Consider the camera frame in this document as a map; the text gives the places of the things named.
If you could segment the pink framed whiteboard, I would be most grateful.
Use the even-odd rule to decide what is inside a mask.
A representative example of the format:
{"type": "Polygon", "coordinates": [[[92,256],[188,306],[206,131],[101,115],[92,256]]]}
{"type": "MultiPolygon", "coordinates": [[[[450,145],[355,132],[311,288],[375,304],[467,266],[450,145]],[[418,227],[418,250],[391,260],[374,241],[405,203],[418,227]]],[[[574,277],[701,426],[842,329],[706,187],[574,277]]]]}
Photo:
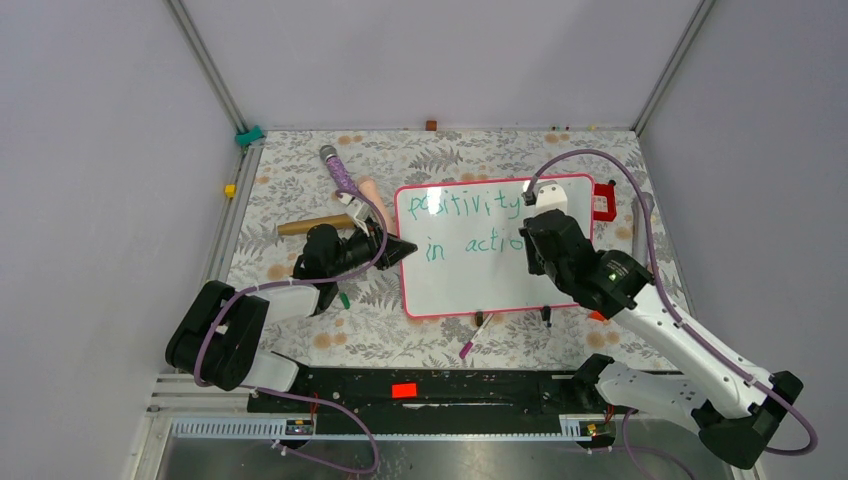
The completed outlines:
{"type": "Polygon", "coordinates": [[[519,230],[535,214],[522,198],[529,182],[496,179],[396,191],[399,236],[417,246],[400,266],[409,316],[575,306],[547,277],[528,271],[519,230]]]}

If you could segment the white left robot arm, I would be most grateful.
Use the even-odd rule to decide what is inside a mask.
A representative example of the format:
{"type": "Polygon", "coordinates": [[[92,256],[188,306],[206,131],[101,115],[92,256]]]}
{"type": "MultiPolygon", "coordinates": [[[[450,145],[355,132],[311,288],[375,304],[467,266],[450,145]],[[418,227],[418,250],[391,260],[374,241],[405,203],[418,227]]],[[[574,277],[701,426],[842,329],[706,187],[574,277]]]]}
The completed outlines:
{"type": "Polygon", "coordinates": [[[373,221],[348,238],[332,225],[316,225],[306,234],[292,279],[242,291],[219,280],[204,284],[169,340],[165,360],[224,391],[260,372],[274,373],[272,398],[285,410],[299,410],[309,401],[311,387],[296,374],[283,374],[297,372],[295,362],[260,350],[266,320],[320,315],[335,300],[341,281],[371,267],[389,269],[417,249],[373,221]]]}

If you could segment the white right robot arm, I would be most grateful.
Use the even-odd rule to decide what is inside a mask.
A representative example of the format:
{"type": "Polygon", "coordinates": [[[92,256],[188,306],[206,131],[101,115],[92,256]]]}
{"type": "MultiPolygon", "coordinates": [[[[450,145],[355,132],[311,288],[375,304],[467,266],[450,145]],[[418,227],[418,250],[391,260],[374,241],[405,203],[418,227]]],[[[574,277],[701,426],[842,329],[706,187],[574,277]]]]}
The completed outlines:
{"type": "Polygon", "coordinates": [[[752,468],[801,393],[800,379],[744,361],[679,312],[637,260],[594,249],[562,211],[526,218],[519,232],[530,273],[547,276],[580,306],[637,334],[684,375],[671,380],[594,354],[574,375],[577,405],[597,412],[609,403],[660,417],[696,434],[725,463],[752,468]]]}

